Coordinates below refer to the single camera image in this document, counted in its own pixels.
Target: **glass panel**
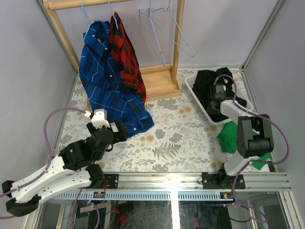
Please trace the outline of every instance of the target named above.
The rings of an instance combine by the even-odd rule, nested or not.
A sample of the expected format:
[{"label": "glass panel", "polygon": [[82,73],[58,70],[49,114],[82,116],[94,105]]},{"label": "glass panel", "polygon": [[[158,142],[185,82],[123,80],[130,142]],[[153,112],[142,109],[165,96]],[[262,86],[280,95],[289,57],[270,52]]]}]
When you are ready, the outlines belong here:
[{"label": "glass panel", "polygon": [[[171,229],[173,221],[180,220],[181,229],[287,229],[278,193],[237,193],[239,202],[263,212],[267,223],[249,219],[235,206],[213,206],[218,201],[93,201],[99,208],[99,229]],[[72,205],[71,200],[58,200],[58,204],[47,203],[42,213],[43,229],[70,229]],[[179,203],[179,214],[175,203]],[[59,214],[62,206],[64,214]],[[257,211],[245,207],[248,214],[258,220],[264,220]],[[97,211],[87,201],[78,201],[74,218],[76,229],[93,229],[97,223]]]},{"label": "glass panel", "polygon": [[[172,229],[170,201],[94,201],[99,208],[98,229]],[[66,209],[62,229],[71,225],[71,207]],[[87,202],[78,201],[74,219],[76,229],[94,229],[98,216]]]},{"label": "glass panel", "polygon": [[[267,223],[249,219],[237,206],[213,206],[215,201],[179,201],[181,229],[287,229],[281,209],[278,193],[238,193],[239,202],[263,212]],[[248,214],[258,220],[264,217],[257,211],[244,208]]]},{"label": "glass panel", "polygon": [[228,209],[209,206],[219,204],[210,201],[179,201],[181,229],[230,229],[232,228]]}]

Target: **floral mat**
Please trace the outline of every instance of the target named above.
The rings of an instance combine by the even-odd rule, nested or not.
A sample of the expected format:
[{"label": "floral mat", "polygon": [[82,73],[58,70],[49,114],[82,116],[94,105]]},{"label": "floral mat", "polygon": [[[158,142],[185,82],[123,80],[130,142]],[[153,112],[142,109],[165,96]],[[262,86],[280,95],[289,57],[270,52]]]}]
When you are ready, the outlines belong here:
[{"label": "floral mat", "polygon": [[[200,69],[179,69],[183,94],[145,104],[155,125],[124,143],[115,144],[98,162],[105,172],[214,172],[232,155],[221,151],[217,136],[223,125],[211,125],[185,85],[185,78]],[[238,68],[230,71],[238,87],[246,94]],[[70,106],[87,108],[87,94],[78,79]],[[90,136],[89,119],[80,112],[69,111],[59,149]],[[257,172],[253,166],[246,171]],[[264,166],[260,171],[269,171]]]}]

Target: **red plaid shirt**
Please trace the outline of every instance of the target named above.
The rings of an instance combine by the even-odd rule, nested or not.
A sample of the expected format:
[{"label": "red plaid shirt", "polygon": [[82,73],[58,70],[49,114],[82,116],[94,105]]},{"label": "red plaid shirt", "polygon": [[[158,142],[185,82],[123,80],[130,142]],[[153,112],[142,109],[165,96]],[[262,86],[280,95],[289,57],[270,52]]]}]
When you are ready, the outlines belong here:
[{"label": "red plaid shirt", "polygon": [[119,29],[116,28],[115,20],[112,17],[110,25],[111,55],[117,62],[122,62],[123,70],[120,72],[122,83],[136,89],[136,92],[143,98],[143,102],[145,103],[146,89],[141,77],[135,51],[118,13],[114,12],[114,16]]}]

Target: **clothes hanger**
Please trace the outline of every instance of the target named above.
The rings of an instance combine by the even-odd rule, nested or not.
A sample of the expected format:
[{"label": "clothes hanger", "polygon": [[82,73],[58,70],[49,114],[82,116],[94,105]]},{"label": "clothes hanger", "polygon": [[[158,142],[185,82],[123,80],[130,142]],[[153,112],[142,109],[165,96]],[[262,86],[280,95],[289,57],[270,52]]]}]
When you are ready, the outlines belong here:
[{"label": "clothes hanger", "polygon": [[92,23],[94,23],[95,21],[91,21],[91,20],[90,20],[90,18],[89,18],[89,16],[88,16],[87,12],[86,12],[86,10],[85,10],[85,8],[84,8],[84,6],[83,6],[83,0],[81,0],[81,9],[82,9],[82,11],[84,11],[85,16],[86,16],[86,18],[87,18],[87,22],[88,22],[88,29],[87,29],[87,31],[86,31],[86,33],[85,33],[85,36],[84,36],[84,40],[85,40],[85,38],[86,38],[86,36],[87,36],[87,33],[88,33],[88,31],[89,31],[90,26],[91,26]]},{"label": "clothes hanger", "polygon": [[109,8],[110,8],[110,10],[111,10],[111,14],[112,14],[112,16],[113,16],[113,19],[114,19],[114,21],[115,21],[116,29],[118,30],[118,29],[119,29],[119,27],[118,27],[118,22],[117,22],[117,20],[116,20],[116,18],[115,18],[115,16],[114,16],[114,12],[113,12],[113,10],[112,10],[112,8],[111,8],[111,5],[110,5],[109,0],[108,0],[108,5],[109,5]]},{"label": "clothes hanger", "polygon": [[[114,12],[113,12],[113,10],[112,10],[112,8],[111,8],[111,5],[110,5],[109,0],[108,0],[108,5],[109,5],[109,7],[110,7],[111,14],[112,14],[112,16],[113,16],[113,18],[114,18],[114,21],[115,21],[115,24],[116,24],[116,29],[118,30],[118,29],[119,29],[119,27],[118,27],[118,22],[117,22],[117,20],[116,20],[116,18],[115,18],[115,16],[114,16]],[[81,9],[82,9],[82,11],[84,11],[85,16],[86,16],[86,18],[87,18],[87,22],[88,22],[88,29],[87,29],[87,31],[86,31],[86,33],[85,33],[85,36],[84,36],[84,39],[85,39],[85,37],[87,36],[87,33],[88,33],[88,31],[89,31],[90,26],[92,25],[92,23],[95,22],[95,20],[93,20],[93,21],[90,20],[88,14],[87,14],[87,12],[86,12],[86,10],[85,10],[85,8],[84,8],[83,0],[81,0]]]},{"label": "clothes hanger", "polygon": [[[145,27],[145,30],[146,30],[146,32],[147,32],[147,34],[148,34],[148,36],[149,36],[149,39],[151,40],[151,42],[152,42],[152,38],[151,38],[151,36],[150,36],[150,34],[149,34],[149,32],[148,32],[148,29],[147,29],[147,27],[146,27],[146,25],[145,25],[145,23],[144,23],[144,20],[143,20],[143,18],[142,18],[142,14],[144,14],[145,16],[147,16],[147,17],[149,17],[150,18],[150,22],[151,22],[151,25],[152,25],[152,29],[153,29],[153,33],[154,33],[154,35],[155,35],[155,38],[156,38],[156,40],[157,40],[157,43],[158,43],[158,47],[159,47],[159,52],[160,52],[160,54],[161,54],[161,56],[159,55],[159,53],[158,53],[158,51],[157,51],[157,49],[156,49],[156,47],[155,47],[155,45],[154,45],[154,43],[152,42],[152,45],[153,45],[153,47],[154,47],[154,49],[155,49],[155,51],[157,52],[157,55],[158,55],[158,57],[159,57],[159,59],[160,59],[160,61],[161,61],[161,63],[163,64],[163,66],[165,66],[165,59],[164,59],[164,55],[163,55],[163,53],[162,53],[162,51],[161,51],[161,48],[160,48],[160,44],[159,44],[159,40],[158,40],[158,37],[157,37],[157,34],[156,34],[156,32],[155,32],[155,29],[154,29],[154,25],[153,25],[153,23],[171,40],[171,41],[173,41],[176,45],[178,45],[186,54],[188,54],[190,57],[194,57],[195,56],[195,52],[194,52],[194,50],[193,50],[193,48],[191,47],[191,45],[189,45],[186,41],[185,41],[185,36],[184,36],[184,34],[182,33],[182,30],[181,30],[181,28],[179,27],[179,25],[178,25],[178,23],[177,23],[177,21],[176,21],[176,19],[174,18],[174,16],[171,14],[171,2],[172,2],[172,0],[169,0],[169,3],[168,3],[168,7],[167,7],[167,9],[165,9],[165,8],[159,8],[159,9],[156,9],[156,10],[152,10],[152,0],[150,0],[150,2],[149,2],[149,8],[148,8],[148,15],[147,14],[145,14],[145,13],[143,13],[141,10],[139,10],[139,14],[140,14],[140,17],[141,17],[141,21],[142,21],[142,23],[143,23],[143,25],[144,25],[144,27]],[[190,49],[192,50],[192,54],[190,54],[188,51],[186,51],[183,47],[181,47],[177,42],[175,42],[175,40],[174,39],[172,39],[156,22],[155,22],[155,20],[152,18],[152,13],[154,13],[155,11],[159,11],[159,10],[164,10],[165,12],[168,12],[169,14],[170,14],[170,16],[171,16],[171,18],[175,21],[175,23],[176,23],[176,26],[178,27],[178,29],[180,30],[180,33],[181,33],[181,35],[182,35],[182,37],[183,37],[183,42],[184,42],[184,44],[186,44],[187,46],[189,46],[190,47]]]}]

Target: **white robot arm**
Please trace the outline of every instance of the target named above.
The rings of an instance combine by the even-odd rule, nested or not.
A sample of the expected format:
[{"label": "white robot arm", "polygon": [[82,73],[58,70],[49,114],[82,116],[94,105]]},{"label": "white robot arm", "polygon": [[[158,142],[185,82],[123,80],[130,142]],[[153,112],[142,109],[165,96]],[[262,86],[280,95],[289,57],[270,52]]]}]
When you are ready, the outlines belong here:
[{"label": "white robot arm", "polygon": [[[46,166],[43,166],[19,181],[5,181],[2,184],[4,193],[17,190],[8,195],[11,199],[6,203],[7,211],[21,217],[34,211],[39,204],[69,190],[100,186],[104,174],[101,167],[94,162],[101,160],[105,151],[111,151],[113,144],[127,140],[126,128],[121,122],[119,120],[115,122],[118,132],[113,132],[106,115],[103,109],[95,110],[93,115],[87,112],[87,116],[91,116],[92,121],[87,124],[91,136],[86,140],[73,142],[61,150],[53,158],[47,171]],[[41,178],[19,188],[43,171],[45,174]]]},{"label": "white robot arm", "polygon": [[239,107],[242,106],[228,96],[223,84],[213,84],[211,86],[208,112],[213,115],[225,115],[237,124],[237,152],[220,166],[217,175],[203,173],[203,180],[215,184],[206,184],[206,186],[232,188],[235,176],[249,161],[257,160],[273,150],[271,124],[267,121],[269,116],[261,114],[260,116],[264,118],[262,119],[248,114],[246,109],[243,111]]}]

